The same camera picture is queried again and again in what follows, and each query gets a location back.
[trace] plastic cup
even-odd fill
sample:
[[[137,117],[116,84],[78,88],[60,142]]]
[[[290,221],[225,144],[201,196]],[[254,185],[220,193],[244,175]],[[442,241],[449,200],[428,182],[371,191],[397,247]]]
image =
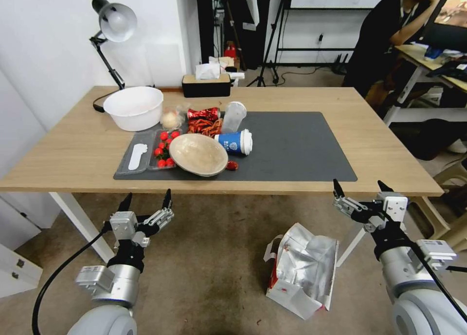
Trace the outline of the plastic cup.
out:
[[[230,154],[248,155],[253,149],[253,137],[247,129],[241,132],[215,135],[214,139]]]
[[[235,133],[247,115],[247,109],[240,102],[230,102],[225,108],[224,121],[220,133]]]

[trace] tissue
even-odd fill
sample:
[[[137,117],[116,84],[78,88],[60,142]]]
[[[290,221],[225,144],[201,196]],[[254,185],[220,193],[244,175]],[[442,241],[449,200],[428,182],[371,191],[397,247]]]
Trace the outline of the tissue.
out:
[[[218,63],[196,65],[195,78],[197,80],[213,80],[220,76],[220,65]]]

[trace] silver packaging bag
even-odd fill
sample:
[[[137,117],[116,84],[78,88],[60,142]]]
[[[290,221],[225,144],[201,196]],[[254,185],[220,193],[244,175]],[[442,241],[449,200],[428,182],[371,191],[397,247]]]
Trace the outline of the silver packaging bag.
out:
[[[335,239],[294,224],[279,245],[267,296],[303,319],[322,306],[329,309],[337,248]]]

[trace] plastic tray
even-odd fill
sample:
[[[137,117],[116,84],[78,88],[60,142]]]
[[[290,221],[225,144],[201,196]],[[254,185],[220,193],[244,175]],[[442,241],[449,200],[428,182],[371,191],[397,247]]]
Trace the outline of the plastic tray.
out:
[[[118,166],[118,169],[115,172],[116,175],[133,175],[142,173],[146,170],[154,151],[153,146],[156,132],[157,131],[152,129],[147,131],[135,132],[135,135],[133,136],[130,145],[125,151],[125,155],[123,155],[122,161],[120,161],[120,165]],[[141,155],[140,165],[138,166],[138,168],[136,170],[129,170],[128,165],[130,163],[131,154],[133,153],[133,147],[139,143],[147,145],[147,152]]]
[[[161,142],[161,133],[162,132],[167,132],[169,134],[169,138],[170,138],[170,135],[172,134],[172,132],[179,132],[180,134],[183,134],[183,131],[181,128],[174,128],[172,130],[163,130],[163,129],[158,129],[154,135],[154,139],[152,141],[152,147],[148,147],[148,150],[151,149],[151,156],[149,158],[149,163],[147,164],[147,169],[150,170],[150,171],[160,171],[160,170],[170,170],[170,169],[173,169],[174,167],[176,167],[177,165],[174,164],[174,166],[166,166],[166,167],[158,167],[157,166],[157,162],[160,160],[158,159],[155,155],[154,155],[154,150],[157,149],[159,147],[159,143]]]

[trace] cherry tomato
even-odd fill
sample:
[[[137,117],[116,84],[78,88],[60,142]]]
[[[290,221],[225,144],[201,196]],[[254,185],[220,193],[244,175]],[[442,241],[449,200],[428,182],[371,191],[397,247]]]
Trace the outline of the cherry tomato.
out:
[[[235,161],[229,161],[225,169],[229,171],[236,171],[238,170],[238,164]]]

